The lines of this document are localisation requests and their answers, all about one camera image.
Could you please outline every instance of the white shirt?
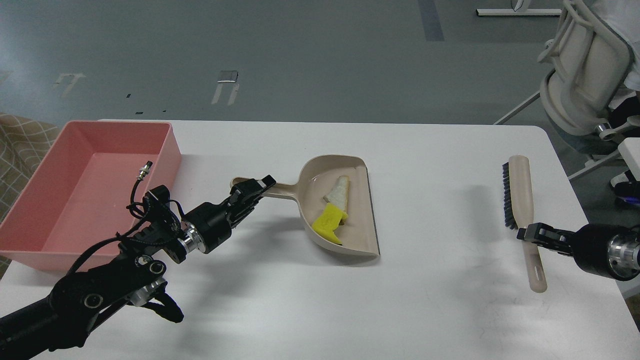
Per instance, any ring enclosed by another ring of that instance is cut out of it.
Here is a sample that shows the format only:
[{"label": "white shirt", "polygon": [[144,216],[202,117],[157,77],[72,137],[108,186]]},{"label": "white shirt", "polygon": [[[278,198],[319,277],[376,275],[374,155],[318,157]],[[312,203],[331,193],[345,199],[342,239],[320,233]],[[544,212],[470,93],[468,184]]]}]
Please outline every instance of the white shirt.
[{"label": "white shirt", "polygon": [[635,59],[624,84],[640,91],[640,0],[596,0],[591,9],[633,49]]}]

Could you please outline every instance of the gray floor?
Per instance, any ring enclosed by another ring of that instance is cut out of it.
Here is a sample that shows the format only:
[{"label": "gray floor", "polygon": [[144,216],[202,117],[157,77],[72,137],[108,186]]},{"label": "gray floor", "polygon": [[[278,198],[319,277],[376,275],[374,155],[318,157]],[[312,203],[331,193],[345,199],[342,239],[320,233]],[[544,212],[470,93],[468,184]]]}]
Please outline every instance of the gray floor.
[{"label": "gray floor", "polygon": [[[538,8],[560,1],[536,0]],[[32,1],[0,5],[0,111],[72,119],[491,124],[535,92],[556,18],[480,18],[508,0]],[[211,104],[218,73],[239,71]],[[71,77],[80,74],[63,96]],[[536,103],[567,173],[583,157]],[[607,182],[575,182],[590,222],[634,225]]]}]

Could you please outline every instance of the cable connector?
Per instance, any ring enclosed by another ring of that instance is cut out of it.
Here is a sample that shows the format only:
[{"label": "cable connector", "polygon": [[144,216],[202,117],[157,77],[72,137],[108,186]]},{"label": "cable connector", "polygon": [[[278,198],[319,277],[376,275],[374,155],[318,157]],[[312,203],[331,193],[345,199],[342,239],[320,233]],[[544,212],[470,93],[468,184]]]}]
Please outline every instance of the cable connector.
[{"label": "cable connector", "polygon": [[140,168],[140,174],[138,174],[138,177],[137,177],[138,180],[140,181],[144,180],[145,176],[149,174],[149,170],[151,170],[151,165],[153,165],[153,163],[151,161],[147,161],[145,166]]}]

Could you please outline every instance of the white chair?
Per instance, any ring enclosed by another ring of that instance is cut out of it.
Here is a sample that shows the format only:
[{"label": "white chair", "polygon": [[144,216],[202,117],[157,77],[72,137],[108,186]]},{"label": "white chair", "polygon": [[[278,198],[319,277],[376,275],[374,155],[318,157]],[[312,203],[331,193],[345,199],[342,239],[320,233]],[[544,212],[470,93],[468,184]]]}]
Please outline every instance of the white chair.
[{"label": "white chair", "polygon": [[[640,122],[630,118],[616,129],[607,122],[608,105],[632,64],[631,48],[582,0],[564,0],[563,5],[556,37],[538,56],[538,62],[551,63],[554,69],[543,78],[539,92],[494,125],[540,98],[561,138],[589,158],[585,168],[569,176],[574,180],[618,159],[618,143],[612,140]],[[605,156],[596,161],[593,155]]]}]

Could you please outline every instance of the plaid fabric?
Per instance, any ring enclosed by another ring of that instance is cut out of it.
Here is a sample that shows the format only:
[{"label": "plaid fabric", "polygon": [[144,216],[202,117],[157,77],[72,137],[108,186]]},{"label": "plaid fabric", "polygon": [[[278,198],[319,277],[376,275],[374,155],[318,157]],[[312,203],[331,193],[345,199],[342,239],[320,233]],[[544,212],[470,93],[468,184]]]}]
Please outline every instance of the plaid fabric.
[{"label": "plaid fabric", "polygon": [[[0,113],[0,222],[59,132],[56,126],[45,122]],[[9,262],[0,256],[0,277]]]}]

